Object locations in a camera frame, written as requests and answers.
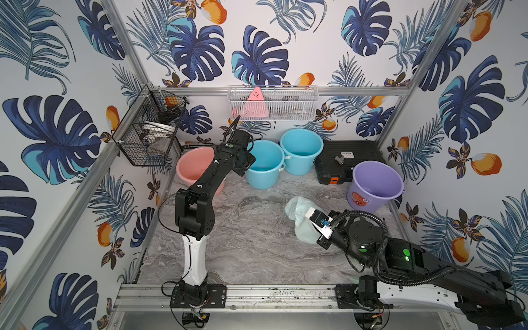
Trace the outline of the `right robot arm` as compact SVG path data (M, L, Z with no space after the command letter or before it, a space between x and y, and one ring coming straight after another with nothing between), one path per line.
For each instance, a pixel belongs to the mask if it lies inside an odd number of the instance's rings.
M391 238L384 220L364 211L327 215L312 208L306 216L320 235L319 246L335 246L348 261L373 272L355 285L336 286L341 309L383 314L407 304L460 313L481 327L527 323L526 306L507 291L512 280L503 271L476 272L444 261L417 244Z

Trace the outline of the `pink plastic bucket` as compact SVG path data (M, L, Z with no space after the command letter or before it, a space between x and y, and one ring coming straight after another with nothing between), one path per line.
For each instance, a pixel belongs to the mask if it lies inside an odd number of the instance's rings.
M197 181L215 159L213 147L200 147L186 152L177 163L177 175L190 188Z

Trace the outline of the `purple plastic bucket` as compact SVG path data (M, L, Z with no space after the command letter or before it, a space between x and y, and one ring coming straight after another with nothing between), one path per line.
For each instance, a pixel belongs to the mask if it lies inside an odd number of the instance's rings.
M360 162L353 168L352 177L346 198L354 210L375 213L404 194L401 175L382 162Z

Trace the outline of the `light teal cloth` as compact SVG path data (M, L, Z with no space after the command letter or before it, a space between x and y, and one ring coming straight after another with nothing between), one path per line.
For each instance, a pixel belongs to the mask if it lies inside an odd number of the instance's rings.
M320 233L314 228L309 217L306 216L311 208L321 210L311 200L301 196L295 196L287 202L285 213L290 220L294 221L294 231L299 241L308 244L317 244Z

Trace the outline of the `teal plastic bucket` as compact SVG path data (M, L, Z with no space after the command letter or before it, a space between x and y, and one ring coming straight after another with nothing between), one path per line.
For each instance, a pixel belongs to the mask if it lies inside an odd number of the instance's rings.
M281 169L285 164L283 149L273 141L258 140L250 153L256 161L246 172L248 184L258 190L272 188L279 181Z

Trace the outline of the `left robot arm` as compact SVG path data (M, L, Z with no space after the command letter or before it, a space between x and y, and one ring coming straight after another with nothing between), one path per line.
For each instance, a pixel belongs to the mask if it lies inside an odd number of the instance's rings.
M206 242L215 224L213 198L226 176L243 177L256 158L250 153L254 138L237 128L240 116L224 133L224 140L213 148L213 160L189 188L175 194L175 225L184 242L186 271L175 285L171 303L177 307L205 305L208 293Z

